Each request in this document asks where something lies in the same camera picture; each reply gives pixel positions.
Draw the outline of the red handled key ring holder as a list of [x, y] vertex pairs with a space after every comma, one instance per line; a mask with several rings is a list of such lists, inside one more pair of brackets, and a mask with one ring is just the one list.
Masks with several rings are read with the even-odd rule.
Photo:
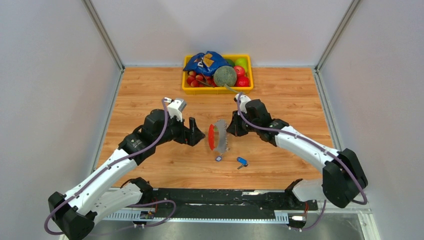
[[228, 151], [227, 127], [227, 122], [220, 119], [211, 123], [208, 128], [208, 146], [212, 151], [221, 155]]

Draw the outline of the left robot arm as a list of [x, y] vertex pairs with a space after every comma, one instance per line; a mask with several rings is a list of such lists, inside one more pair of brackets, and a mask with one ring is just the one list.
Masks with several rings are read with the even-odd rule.
[[141, 177], [130, 180], [120, 190], [107, 191], [152, 156], [158, 145], [175, 141], [195, 146], [205, 138], [195, 118], [190, 117], [189, 126], [186, 127], [184, 120], [170, 113], [169, 110], [152, 110], [144, 123], [128, 134], [109, 159], [90, 176], [64, 194], [54, 192], [48, 198], [50, 215], [44, 223], [46, 232], [55, 234], [48, 228], [49, 221], [53, 221], [60, 228], [58, 235], [66, 235], [70, 240], [82, 240], [110, 214], [127, 206], [149, 206], [153, 201], [153, 188]]

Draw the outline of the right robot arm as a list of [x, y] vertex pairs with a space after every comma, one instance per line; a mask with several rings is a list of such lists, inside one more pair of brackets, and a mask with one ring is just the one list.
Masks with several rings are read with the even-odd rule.
[[353, 150], [338, 150], [307, 137], [289, 123], [271, 117], [260, 99], [238, 93], [234, 101], [237, 109], [227, 133], [235, 137], [256, 133], [262, 141], [295, 154], [321, 173], [321, 178], [300, 179], [289, 186], [285, 201], [290, 208], [298, 209], [311, 200], [329, 201], [341, 209], [350, 203], [368, 203], [368, 180]]

